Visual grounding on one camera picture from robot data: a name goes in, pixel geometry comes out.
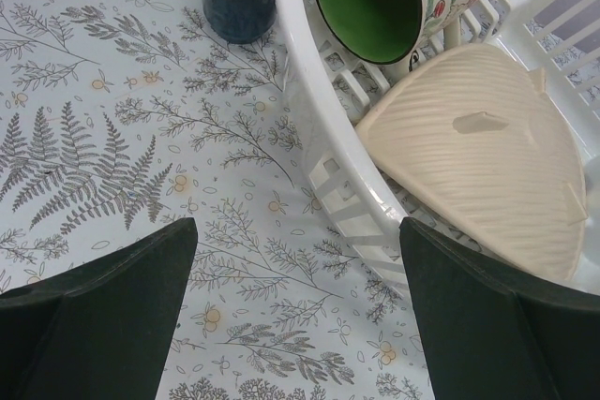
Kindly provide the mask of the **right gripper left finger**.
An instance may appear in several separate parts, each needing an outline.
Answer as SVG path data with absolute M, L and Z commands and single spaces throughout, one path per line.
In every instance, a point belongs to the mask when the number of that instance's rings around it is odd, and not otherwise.
M 4 399 L 153 399 L 198 242 L 182 218 L 1 296 Z

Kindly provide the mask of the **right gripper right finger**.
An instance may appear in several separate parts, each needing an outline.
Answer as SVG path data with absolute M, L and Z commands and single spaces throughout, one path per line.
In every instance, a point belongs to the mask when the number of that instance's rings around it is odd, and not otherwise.
M 438 399 L 596 399 L 599 298 L 406 217 L 399 244 Z

